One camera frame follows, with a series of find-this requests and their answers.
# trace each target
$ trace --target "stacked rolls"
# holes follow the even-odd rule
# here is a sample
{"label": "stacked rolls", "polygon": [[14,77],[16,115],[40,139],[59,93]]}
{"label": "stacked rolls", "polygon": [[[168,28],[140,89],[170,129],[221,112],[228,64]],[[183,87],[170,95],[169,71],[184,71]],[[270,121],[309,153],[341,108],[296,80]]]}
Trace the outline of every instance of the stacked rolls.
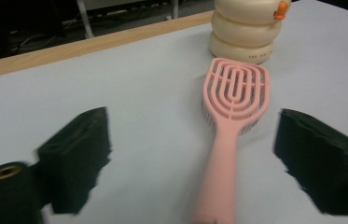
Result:
{"label": "stacked rolls", "polygon": [[209,49],[216,57],[263,63],[291,0],[215,0]]}

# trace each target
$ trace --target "hairbrush head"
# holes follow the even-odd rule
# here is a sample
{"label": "hairbrush head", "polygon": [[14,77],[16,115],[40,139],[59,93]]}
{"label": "hairbrush head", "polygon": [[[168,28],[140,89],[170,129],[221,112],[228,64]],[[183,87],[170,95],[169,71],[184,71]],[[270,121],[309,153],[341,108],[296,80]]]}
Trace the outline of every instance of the hairbrush head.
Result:
{"label": "hairbrush head", "polygon": [[259,65],[215,58],[203,85],[203,114],[206,108],[217,126],[229,123],[246,133],[267,110],[269,84],[268,71]]}

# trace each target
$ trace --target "pink hairbrush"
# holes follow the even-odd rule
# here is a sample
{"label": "pink hairbrush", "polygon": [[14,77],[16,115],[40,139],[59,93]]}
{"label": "pink hairbrush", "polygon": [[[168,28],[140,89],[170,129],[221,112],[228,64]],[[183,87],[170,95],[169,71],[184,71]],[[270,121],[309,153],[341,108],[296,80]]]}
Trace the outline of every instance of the pink hairbrush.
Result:
{"label": "pink hairbrush", "polygon": [[216,136],[196,202],[193,224],[235,224],[237,136],[264,114],[270,98],[269,73],[258,65],[215,58],[202,89]]}

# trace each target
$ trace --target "hairbrush handle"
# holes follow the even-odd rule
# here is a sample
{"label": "hairbrush handle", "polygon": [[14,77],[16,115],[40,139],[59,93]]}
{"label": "hairbrush handle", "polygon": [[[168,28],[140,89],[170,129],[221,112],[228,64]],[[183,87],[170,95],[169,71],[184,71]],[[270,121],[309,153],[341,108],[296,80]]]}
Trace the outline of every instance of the hairbrush handle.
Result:
{"label": "hairbrush handle", "polygon": [[237,134],[216,130],[192,224],[235,223]]}

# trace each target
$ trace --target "wooden table edge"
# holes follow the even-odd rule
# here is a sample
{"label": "wooden table edge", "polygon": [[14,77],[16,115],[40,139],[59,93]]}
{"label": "wooden table edge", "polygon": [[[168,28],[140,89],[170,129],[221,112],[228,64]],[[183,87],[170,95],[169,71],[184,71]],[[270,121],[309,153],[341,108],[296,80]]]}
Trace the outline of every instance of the wooden table edge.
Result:
{"label": "wooden table edge", "polygon": [[213,11],[0,59],[0,76],[210,22]]}

